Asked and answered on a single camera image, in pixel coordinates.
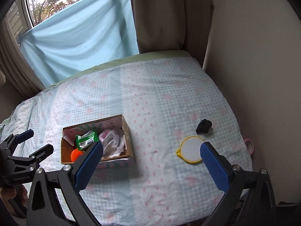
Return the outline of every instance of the green plastic wrapper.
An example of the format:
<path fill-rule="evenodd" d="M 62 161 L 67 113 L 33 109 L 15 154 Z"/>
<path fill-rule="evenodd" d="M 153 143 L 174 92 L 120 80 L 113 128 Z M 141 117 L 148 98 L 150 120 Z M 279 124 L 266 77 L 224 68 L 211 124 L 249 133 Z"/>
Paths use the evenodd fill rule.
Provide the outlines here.
<path fill-rule="evenodd" d="M 86 150 L 90 146 L 90 144 L 94 141 L 99 142 L 97 133 L 94 130 L 87 132 L 83 136 L 79 136 L 77 134 L 75 136 L 76 146 L 79 150 Z"/>

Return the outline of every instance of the pink fuzzy object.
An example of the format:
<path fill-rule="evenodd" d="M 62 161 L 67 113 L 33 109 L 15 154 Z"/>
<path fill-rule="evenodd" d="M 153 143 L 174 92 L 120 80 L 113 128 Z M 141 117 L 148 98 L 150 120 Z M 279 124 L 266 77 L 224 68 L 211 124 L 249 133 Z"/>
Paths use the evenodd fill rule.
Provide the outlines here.
<path fill-rule="evenodd" d="M 105 129 L 102 131 L 101 134 L 99 134 L 98 138 L 100 142 L 103 142 L 104 138 L 108 135 L 108 133 L 111 131 L 111 129 Z"/>

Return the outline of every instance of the cardboard box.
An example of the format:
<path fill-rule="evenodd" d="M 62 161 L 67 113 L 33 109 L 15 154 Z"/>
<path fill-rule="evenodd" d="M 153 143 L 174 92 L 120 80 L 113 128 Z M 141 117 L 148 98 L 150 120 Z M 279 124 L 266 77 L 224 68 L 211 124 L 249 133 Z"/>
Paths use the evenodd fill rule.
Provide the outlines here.
<path fill-rule="evenodd" d="M 123 115 L 111 116 L 70 127 L 64 127 L 61 140 L 61 163 L 64 165 L 73 163 L 71 162 L 70 155 L 76 146 L 71 145 L 71 143 L 74 144 L 76 134 L 83 135 L 90 130 L 95 130 L 99 134 L 105 129 L 113 129 L 115 127 L 122 128 L 123 130 L 125 139 L 124 151 L 119 156 L 101 159 L 97 168 L 132 165 L 134 163 L 134 152 L 129 128 Z"/>

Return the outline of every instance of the screw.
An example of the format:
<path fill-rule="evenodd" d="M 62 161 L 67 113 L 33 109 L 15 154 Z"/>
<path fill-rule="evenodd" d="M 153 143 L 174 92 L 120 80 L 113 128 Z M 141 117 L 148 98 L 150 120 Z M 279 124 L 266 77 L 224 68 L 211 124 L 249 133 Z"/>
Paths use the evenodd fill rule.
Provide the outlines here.
<path fill-rule="evenodd" d="M 36 173 L 40 174 L 40 173 L 42 173 L 42 171 L 43 171 L 43 168 L 40 167 L 40 168 L 37 169 Z"/>
<path fill-rule="evenodd" d="M 268 172 L 266 169 L 261 169 L 260 172 L 263 174 L 263 175 L 266 175 Z"/>
<path fill-rule="evenodd" d="M 70 165 L 64 165 L 63 170 L 64 171 L 69 171 L 71 169 Z"/>
<path fill-rule="evenodd" d="M 240 171 L 241 170 L 241 167 L 239 165 L 233 165 L 232 168 L 233 168 L 234 171 Z"/>

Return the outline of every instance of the mattress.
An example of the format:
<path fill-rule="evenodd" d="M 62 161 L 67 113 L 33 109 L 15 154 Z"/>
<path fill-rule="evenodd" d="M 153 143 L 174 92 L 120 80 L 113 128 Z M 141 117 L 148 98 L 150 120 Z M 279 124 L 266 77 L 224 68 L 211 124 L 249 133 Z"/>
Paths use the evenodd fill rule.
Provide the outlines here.
<path fill-rule="evenodd" d="M 252 162 L 221 92 L 195 59 L 179 53 L 102 65 L 106 69 L 88 70 L 52 86 L 16 108 L 0 126 L 1 141 L 11 133 L 33 129 L 34 137 L 20 144 L 14 155 L 27 157 L 50 143 L 55 151 L 41 167 L 54 171 L 63 167 L 63 127 L 122 113 L 130 128 L 135 164 L 97 169 L 80 192 L 98 221 L 180 225 L 206 217 L 223 192 L 204 163 L 188 164 L 176 155 L 180 143 L 195 135 L 198 123 L 206 118 L 213 130 L 202 139 L 244 170 L 252 170 Z M 59 191 L 58 197 L 72 219 Z"/>

